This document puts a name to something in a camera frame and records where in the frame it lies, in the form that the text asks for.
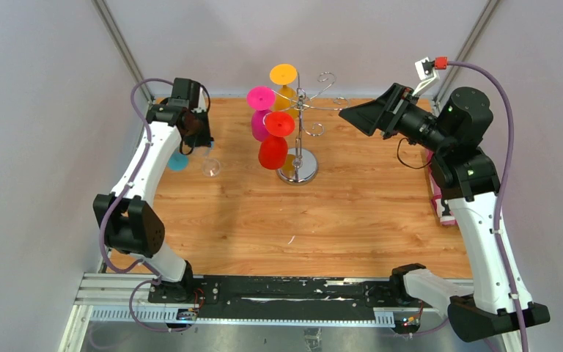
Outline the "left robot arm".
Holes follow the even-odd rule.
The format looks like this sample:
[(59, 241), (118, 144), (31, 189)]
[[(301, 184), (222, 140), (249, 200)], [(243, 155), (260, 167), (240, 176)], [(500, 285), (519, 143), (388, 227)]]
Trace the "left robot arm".
[(132, 102), (143, 133), (125, 173), (107, 194), (92, 204), (99, 247), (112, 271), (126, 274), (143, 265), (153, 275), (153, 302), (205, 301), (191, 264), (175, 254), (165, 240), (165, 226), (153, 209), (158, 184), (170, 158), (183, 146), (209, 147), (210, 96), (202, 84), (189, 78), (170, 81), (169, 97), (146, 113)]

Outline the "pink wine glass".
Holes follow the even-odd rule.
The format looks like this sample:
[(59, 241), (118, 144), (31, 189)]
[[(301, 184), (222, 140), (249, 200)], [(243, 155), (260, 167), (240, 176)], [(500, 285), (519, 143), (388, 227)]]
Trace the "pink wine glass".
[(273, 90), (265, 86), (254, 87), (247, 93), (246, 102), (254, 110), (251, 116), (251, 133), (259, 142), (263, 142), (270, 136), (263, 121), (264, 117), (271, 112), (275, 99)]

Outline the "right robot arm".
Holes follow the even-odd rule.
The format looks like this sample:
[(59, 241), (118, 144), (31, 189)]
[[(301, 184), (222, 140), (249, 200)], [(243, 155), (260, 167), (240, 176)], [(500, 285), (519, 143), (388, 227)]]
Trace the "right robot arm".
[(455, 89), (439, 115), (421, 109), (411, 89), (393, 84), (375, 100), (339, 113), (360, 132), (384, 139), (404, 136), (427, 148), (430, 173), (457, 222), (474, 284), (455, 285), (417, 263), (395, 268), (391, 300), (407, 306), (420, 300), (437, 309), (464, 342), (474, 342), (549, 322), (518, 273), (497, 209), (505, 184), (479, 144), (493, 121), (487, 95), (472, 87)]

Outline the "chrome wine glass rack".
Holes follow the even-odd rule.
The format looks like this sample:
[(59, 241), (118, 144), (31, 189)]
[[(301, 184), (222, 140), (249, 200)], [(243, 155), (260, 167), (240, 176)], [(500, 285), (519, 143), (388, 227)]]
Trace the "chrome wine glass rack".
[(294, 95), (284, 95), (274, 91), (277, 98), (287, 101), (290, 106), (282, 109), (282, 111), (297, 111), (297, 134), (295, 137), (295, 145), (289, 147), (287, 151), (287, 161), (284, 166), (276, 170), (276, 174), (280, 180), (293, 186), (303, 186), (313, 181), (319, 171), (319, 163), (315, 154), (303, 146), (303, 136), (320, 137), (325, 133), (325, 126), (320, 122), (314, 122), (309, 129), (306, 129), (304, 123), (304, 113), (308, 110), (315, 111), (341, 111), (350, 107), (350, 101), (342, 96), (332, 99), (336, 107), (316, 106), (312, 101), (320, 97), (324, 92), (336, 83), (336, 75), (332, 72), (322, 72), (317, 81), (319, 83), (326, 82), (327, 85), (317, 94), (308, 96), (306, 91), (301, 87), (300, 76), (297, 73), (297, 87)]

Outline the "clear wine glass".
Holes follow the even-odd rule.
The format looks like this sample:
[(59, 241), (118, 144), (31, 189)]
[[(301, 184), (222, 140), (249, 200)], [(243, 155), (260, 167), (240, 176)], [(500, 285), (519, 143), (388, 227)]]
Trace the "clear wine glass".
[(221, 171), (221, 163), (210, 156), (213, 145), (209, 147), (195, 147), (191, 156), (199, 165), (201, 172), (206, 177), (216, 177)]

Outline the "blue wine glass front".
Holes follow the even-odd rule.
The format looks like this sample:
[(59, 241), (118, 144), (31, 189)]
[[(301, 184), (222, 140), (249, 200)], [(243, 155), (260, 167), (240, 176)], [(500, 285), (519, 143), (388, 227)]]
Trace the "blue wine glass front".
[(186, 155), (180, 152), (173, 152), (170, 156), (167, 167), (173, 172), (183, 171), (189, 164), (189, 159)]

